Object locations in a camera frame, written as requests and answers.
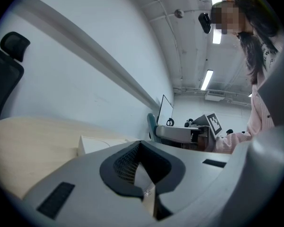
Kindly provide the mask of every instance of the light wood tabletop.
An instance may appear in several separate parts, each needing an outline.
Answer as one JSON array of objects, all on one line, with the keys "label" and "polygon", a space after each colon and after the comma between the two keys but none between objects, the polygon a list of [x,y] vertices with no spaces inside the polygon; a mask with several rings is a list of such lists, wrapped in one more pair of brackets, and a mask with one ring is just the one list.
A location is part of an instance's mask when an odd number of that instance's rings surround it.
[{"label": "light wood tabletop", "polygon": [[80,136],[137,139],[90,124],[42,117],[0,120],[0,184],[23,198],[38,181],[77,156]]}]

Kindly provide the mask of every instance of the pink shirt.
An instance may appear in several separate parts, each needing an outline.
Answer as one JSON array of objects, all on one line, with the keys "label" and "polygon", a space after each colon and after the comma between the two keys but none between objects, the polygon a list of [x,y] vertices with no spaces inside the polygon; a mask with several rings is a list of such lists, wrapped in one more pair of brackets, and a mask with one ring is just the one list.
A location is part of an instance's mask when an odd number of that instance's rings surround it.
[{"label": "pink shirt", "polygon": [[[270,117],[269,111],[257,90],[263,84],[263,82],[265,82],[265,79],[268,78],[269,74],[273,72],[272,65],[274,64],[273,62],[275,61],[277,55],[268,53],[267,46],[261,39],[260,41],[262,44],[263,56],[267,71],[263,69],[264,73],[259,73],[257,76],[257,84],[252,86],[251,114],[247,123],[246,132],[232,133],[225,138],[218,137],[216,139],[216,145],[213,152],[231,154],[239,143],[251,140],[253,136],[256,136],[261,131],[274,127],[274,123]],[[274,46],[277,48],[277,50],[281,51],[284,45],[284,33],[280,32],[277,36],[271,38],[271,41],[274,43]]]}]

